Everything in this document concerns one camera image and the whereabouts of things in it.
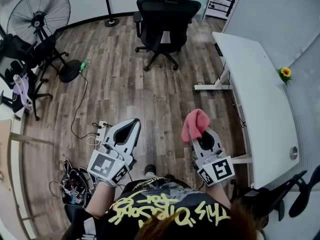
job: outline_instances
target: desk leg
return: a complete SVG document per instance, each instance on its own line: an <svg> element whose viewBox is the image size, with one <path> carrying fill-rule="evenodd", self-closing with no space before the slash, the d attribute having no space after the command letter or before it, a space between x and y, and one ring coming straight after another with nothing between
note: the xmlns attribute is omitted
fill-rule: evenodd
<svg viewBox="0 0 320 240"><path fill-rule="evenodd" d="M225 82L229 77L229 70L224 69L220 78L218 78L214 84L197 84L194 86L194 90L196 92L199 91L212 91L212 90L233 90L234 87L232 85L223 85L222 83Z"/></svg>
<svg viewBox="0 0 320 240"><path fill-rule="evenodd" d="M51 141L47 141L39 138L33 138L33 137L17 134L14 132L10 133L10 137L11 137L11 140L17 141L17 142L38 142L43 144L54 145L54 143Z"/></svg>
<svg viewBox="0 0 320 240"><path fill-rule="evenodd" d="M252 157L248 154L239 155L237 157L231 158L233 164L250 164L252 163Z"/></svg>

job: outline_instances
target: pink cloth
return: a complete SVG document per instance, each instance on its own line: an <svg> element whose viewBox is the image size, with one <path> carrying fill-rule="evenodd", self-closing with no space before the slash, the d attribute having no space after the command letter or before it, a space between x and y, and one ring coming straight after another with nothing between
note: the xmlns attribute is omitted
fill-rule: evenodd
<svg viewBox="0 0 320 240"><path fill-rule="evenodd" d="M210 119L201 109L191 111L185 118L181 138L182 141L189 142L189 132L192 140L202 138L205 129L210 125Z"/></svg>

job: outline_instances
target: yellow flower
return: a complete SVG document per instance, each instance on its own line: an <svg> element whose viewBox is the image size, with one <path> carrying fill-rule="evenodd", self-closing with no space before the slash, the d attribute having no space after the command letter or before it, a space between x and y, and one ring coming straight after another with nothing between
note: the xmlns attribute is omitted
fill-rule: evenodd
<svg viewBox="0 0 320 240"><path fill-rule="evenodd" d="M287 67L283 67L281 69L281 73L285 76L285 77L290 77L291 76L291 70Z"/></svg>

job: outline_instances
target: forearm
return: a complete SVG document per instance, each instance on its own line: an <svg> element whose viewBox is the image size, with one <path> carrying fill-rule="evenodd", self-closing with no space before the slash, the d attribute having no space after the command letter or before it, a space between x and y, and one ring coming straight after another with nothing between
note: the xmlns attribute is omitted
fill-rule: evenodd
<svg viewBox="0 0 320 240"><path fill-rule="evenodd" d="M107 186L103 182L100 182L96 187L85 211L90 213L93 217L102 217L102 215L104 215L114 203L115 192L116 188Z"/></svg>
<svg viewBox="0 0 320 240"><path fill-rule="evenodd" d="M205 192L214 200L230 209L231 203L220 182L212 186L205 186Z"/></svg>

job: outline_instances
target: fan base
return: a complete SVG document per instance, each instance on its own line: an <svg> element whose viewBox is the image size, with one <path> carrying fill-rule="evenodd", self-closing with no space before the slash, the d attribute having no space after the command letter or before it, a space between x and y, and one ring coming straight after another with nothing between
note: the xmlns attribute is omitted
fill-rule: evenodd
<svg viewBox="0 0 320 240"><path fill-rule="evenodd" d="M113 18L113 19L107 19L105 22L104 22L104 25L106 27L114 27L115 25L118 25L120 22L120 20L118 18Z"/></svg>
<svg viewBox="0 0 320 240"><path fill-rule="evenodd" d="M81 62L77 59L67 62L68 67L63 66L59 72L59 79L62 83L69 83L74 80L80 71Z"/></svg>

